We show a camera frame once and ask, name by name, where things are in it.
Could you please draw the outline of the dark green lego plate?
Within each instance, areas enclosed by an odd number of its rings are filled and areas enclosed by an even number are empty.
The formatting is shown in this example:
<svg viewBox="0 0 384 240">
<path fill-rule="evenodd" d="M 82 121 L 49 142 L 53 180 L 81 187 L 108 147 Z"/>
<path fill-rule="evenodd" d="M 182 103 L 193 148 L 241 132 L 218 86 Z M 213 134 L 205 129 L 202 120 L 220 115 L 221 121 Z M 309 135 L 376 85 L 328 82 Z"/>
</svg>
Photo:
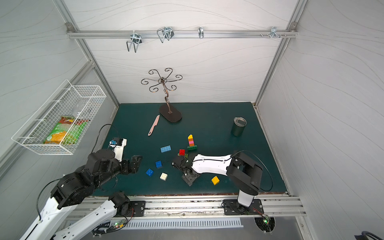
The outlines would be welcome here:
<svg viewBox="0 0 384 240">
<path fill-rule="evenodd" d="M 193 150 L 196 150 L 197 148 L 198 148 L 197 145 L 195 145 L 195 146 L 188 146 L 187 147 L 188 151 L 193 151 Z"/>
</svg>

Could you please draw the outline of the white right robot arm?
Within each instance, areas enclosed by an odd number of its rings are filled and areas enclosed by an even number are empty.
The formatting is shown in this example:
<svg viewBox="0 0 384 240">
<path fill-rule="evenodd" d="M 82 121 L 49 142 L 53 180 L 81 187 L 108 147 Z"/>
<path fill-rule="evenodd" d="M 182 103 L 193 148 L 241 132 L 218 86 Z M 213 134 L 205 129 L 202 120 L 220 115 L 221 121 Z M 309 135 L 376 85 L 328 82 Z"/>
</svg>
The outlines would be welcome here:
<svg viewBox="0 0 384 240">
<path fill-rule="evenodd" d="M 245 151 L 225 156 L 190 154 L 187 157 L 176 156 L 172 166 L 183 173 L 182 179 L 188 186 L 191 186 L 202 174 L 228 177 L 239 189 L 239 194 L 235 201 L 222 202 L 225 215 L 263 216 L 264 211 L 261 204 L 255 201 L 255 196 L 262 190 L 262 175 L 267 167 L 258 157 L 253 159 L 245 154 Z"/>
</svg>

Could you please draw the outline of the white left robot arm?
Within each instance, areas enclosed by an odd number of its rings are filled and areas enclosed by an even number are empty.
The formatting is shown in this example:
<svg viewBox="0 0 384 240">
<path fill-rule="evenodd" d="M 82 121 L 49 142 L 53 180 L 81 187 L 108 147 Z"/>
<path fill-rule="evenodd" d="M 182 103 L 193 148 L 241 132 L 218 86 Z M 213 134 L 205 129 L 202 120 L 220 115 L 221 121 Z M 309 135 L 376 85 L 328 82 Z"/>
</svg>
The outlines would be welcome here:
<svg viewBox="0 0 384 240">
<path fill-rule="evenodd" d="M 131 202 L 122 191 L 109 196 L 99 207 L 71 226 L 59 227 L 83 200 L 117 175 L 135 174 L 142 156 L 118 160 L 112 150 L 91 153 L 84 166 L 57 180 L 45 206 L 21 237 L 23 240 L 80 240 L 95 231 L 103 235 L 128 225 L 133 217 L 144 215 L 144 201 Z"/>
</svg>

